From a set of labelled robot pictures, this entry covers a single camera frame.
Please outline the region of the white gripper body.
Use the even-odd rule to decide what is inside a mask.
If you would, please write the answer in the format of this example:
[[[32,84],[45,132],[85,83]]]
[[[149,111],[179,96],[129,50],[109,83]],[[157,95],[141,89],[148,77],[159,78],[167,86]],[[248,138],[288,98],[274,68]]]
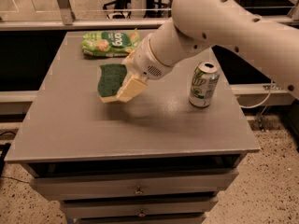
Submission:
[[[147,35],[139,44],[134,54],[134,68],[147,79],[158,80],[172,71],[172,67],[162,64],[150,47]]]

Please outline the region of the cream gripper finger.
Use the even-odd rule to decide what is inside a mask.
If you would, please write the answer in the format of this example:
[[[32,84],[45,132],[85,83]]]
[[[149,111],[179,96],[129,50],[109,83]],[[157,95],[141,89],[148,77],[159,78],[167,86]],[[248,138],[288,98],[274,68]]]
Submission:
[[[116,99],[127,103],[142,93],[147,87],[148,83],[144,77],[130,74],[123,81],[122,86],[117,92]]]
[[[121,62],[125,66],[128,74],[134,74],[136,72],[134,57],[135,53],[132,51]]]

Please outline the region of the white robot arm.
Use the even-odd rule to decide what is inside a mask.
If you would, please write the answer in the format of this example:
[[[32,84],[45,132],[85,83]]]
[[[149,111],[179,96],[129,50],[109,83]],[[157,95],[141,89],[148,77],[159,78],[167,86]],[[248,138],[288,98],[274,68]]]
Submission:
[[[173,0],[172,17],[147,35],[123,63],[127,78],[117,99],[127,102],[180,61],[220,46],[299,98],[299,30],[266,21],[234,0]]]

